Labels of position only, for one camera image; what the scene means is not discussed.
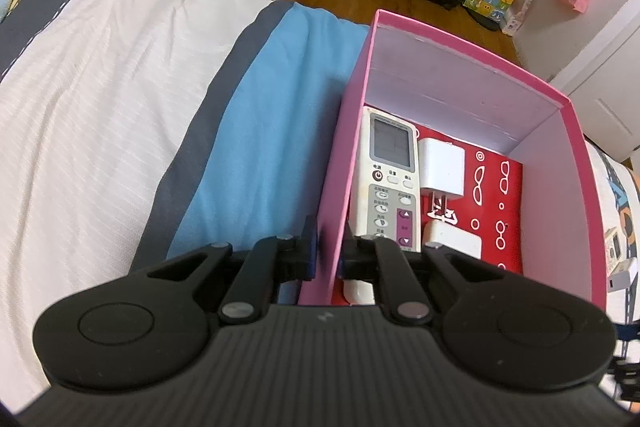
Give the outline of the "white remote control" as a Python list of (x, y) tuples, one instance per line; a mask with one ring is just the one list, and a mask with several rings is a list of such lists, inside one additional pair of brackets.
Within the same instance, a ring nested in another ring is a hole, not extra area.
[(410, 122), (366, 106), (362, 110), (348, 223), (356, 236), (421, 243), (419, 131)]

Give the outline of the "white door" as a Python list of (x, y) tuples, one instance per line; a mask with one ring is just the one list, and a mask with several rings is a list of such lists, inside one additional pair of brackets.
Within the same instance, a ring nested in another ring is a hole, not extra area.
[(582, 133), (618, 161), (639, 150), (639, 0), (627, 0), (551, 84)]

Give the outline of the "white adapter on bed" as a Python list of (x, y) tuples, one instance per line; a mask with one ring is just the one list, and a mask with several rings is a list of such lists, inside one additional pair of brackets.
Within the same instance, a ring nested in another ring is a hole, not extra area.
[(632, 283), (637, 278), (638, 259), (636, 257), (627, 258), (615, 265), (613, 271), (608, 274), (608, 283), (606, 289), (609, 293), (614, 291), (622, 291), (631, 288)]

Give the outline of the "pink box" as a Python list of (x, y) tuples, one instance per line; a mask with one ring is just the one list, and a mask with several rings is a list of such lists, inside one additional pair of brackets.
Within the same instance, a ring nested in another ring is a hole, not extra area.
[(605, 306), (601, 210), (572, 102), (498, 55), (384, 10), (342, 98), (318, 212), (317, 272), (300, 303), (332, 300), (363, 104), (521, 162), (526, 277)]

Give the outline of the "red patterned packet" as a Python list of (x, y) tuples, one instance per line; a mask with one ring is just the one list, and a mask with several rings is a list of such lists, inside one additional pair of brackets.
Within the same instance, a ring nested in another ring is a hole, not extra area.
[(464, 150), (464, 194), (460, 197), (421, 196), (421, 225), (426, 232), (442, 221), (482, 241), (480, 259), (521, 274), (521, 200), (523, 166), (493, 150), (454, 139), (420, 126), (421, 140), (433, 139)]

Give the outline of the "striped bed sheet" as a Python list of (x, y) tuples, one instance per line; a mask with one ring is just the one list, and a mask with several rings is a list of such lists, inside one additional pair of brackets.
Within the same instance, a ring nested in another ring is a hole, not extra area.
[(367, 27), (284, 0), (1, 0), (1, 400), (58, 300), (319, 207)]

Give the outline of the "small white device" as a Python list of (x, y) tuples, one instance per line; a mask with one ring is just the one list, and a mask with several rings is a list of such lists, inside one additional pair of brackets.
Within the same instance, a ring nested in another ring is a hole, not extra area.
[(623, 260), (623, 248), (620, 246), (618, 228), (610, 228), (604, 234), (606, 275), (610, 275)]

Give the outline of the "white charger plug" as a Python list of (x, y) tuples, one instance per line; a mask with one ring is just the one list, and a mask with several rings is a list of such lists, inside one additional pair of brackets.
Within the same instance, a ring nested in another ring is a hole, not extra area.
[(465, 150), (454, 143), (425, 138), (418, 142), (419, 178), (422, 195), (438, 199), (440, 209), (449, 199), (464, 196)]

